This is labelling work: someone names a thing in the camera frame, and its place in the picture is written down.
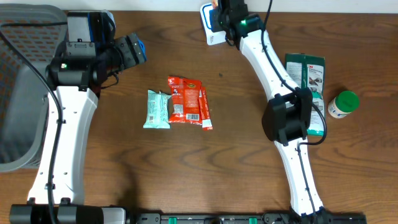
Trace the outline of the orange snack packet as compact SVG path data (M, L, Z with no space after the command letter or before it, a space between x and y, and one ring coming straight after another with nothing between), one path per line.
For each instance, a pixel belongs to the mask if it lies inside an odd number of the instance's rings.
M218 7L218 0L211 0L211 4L212 4L213 9L217 8Z

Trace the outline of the teal white snack packet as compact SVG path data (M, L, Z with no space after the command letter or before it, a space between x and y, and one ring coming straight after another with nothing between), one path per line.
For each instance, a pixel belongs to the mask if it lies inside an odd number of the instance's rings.
M145 129L170 129L168 102L171 96L161 91L148 90Z

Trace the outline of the red snack packet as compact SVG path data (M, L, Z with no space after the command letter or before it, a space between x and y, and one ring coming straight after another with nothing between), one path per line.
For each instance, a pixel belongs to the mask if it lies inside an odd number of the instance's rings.
M199 96L201 81L182 77L168 77L172 94L173 113L169 123L201 125Z

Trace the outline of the green white packet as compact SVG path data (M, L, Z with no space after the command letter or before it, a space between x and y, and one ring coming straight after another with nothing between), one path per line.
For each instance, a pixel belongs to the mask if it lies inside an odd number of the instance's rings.
M286 54L285 69L300 88L310 89L313 103L325 116L323 100L325 58L305 54Z

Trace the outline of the red stick sachet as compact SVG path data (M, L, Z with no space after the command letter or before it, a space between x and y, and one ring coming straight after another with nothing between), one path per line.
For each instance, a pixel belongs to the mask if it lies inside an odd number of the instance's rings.
M201 123L202 129L205 131L209 131L213 129L213 125L211 123L210 111L208 107L208 100L206 96L205 87L201 87L199 94L199 103L200 103L200 111L201 111Z

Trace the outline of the green lid seasoning jar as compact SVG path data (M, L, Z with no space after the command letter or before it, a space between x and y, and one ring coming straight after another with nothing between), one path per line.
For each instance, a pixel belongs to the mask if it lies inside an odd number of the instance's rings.
M328 113L334 118L344 118L358 109L359 97L353 91L342 91L328 104Z

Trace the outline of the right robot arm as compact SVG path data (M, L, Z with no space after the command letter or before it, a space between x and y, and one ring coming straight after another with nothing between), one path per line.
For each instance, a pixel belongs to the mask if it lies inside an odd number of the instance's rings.
M213 1L212 6L212 32L226 33L226 42L247 58L265 91L267 106L262 127L282 158L291 209L300 222L315 223L323 203L317 195L307 154L311 145L307 129L316 109L312 92L300 88L282 65L266 30L267 19L249 13L244 1Z

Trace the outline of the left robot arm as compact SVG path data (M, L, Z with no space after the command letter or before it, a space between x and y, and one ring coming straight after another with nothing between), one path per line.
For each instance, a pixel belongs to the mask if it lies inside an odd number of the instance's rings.
M45 68L49 88L47 131L39 171L11 223L131 223L124 207L85 205L83 168L99 93L111 75L146 61L135 33L110 42L72 38Z

